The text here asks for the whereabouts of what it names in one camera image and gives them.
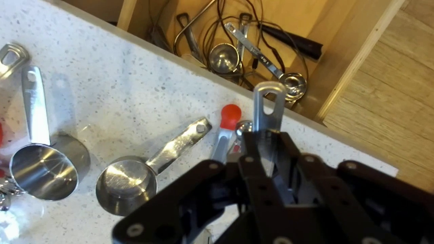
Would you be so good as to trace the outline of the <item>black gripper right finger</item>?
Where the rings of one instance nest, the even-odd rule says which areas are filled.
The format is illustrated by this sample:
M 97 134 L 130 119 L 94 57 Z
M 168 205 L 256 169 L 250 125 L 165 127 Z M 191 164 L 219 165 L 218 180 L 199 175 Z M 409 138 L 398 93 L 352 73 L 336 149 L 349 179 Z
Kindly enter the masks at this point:
M 328 211 L 318 180 L 333 176 L 334 171 L 315 154 L 301 153 L 287 133 L 271 133 L 269 142 L 277 194 L 271 206 L 280 211 L 295 207 Z

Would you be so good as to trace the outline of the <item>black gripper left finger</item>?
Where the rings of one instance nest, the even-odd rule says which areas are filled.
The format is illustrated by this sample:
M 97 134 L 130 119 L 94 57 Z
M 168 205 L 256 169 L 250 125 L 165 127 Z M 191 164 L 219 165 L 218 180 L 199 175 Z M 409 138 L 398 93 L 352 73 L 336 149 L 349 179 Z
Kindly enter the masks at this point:
M 238 169 L 246 194 L 244 206 L 254 217 L 275 217 L 284 210 L 273 175 L 267 173 L 263 165 L 276 167 L 279 142 L 280 134 L 275 131 L 245 133 L 241 140 Z

